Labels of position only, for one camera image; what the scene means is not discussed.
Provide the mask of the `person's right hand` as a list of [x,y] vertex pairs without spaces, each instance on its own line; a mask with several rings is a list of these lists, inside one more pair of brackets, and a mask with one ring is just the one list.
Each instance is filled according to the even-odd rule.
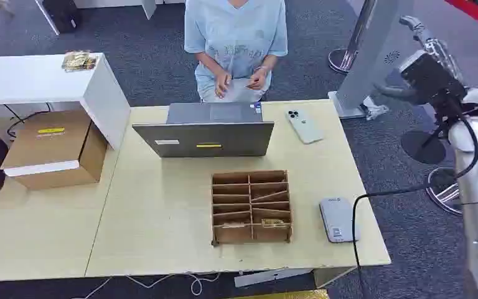
[[215,94],[218,98],[224,98],[232,76],[224,70],[219,70],[215,74]]

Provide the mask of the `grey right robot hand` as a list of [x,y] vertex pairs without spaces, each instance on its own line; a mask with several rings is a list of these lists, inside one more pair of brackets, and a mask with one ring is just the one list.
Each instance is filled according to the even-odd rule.
[[424,105],[434,102],[439,92],[466,94],[461,70],[447,44],[436,38],[416,17],[401,16],[399,23],[407,26],[420,49],[408,56],[396,71],[405,82],[404,87],[374,83],[382,95]]

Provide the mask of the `person's left hand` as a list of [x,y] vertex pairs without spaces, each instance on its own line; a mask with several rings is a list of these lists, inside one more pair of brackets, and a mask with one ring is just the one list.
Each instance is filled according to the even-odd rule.
[[252,90],[261,90],[266,81],[267,70],[265,67],[259,67],[256,71],[254,71],[253,75],[250,77],[248,82],[247,88]]

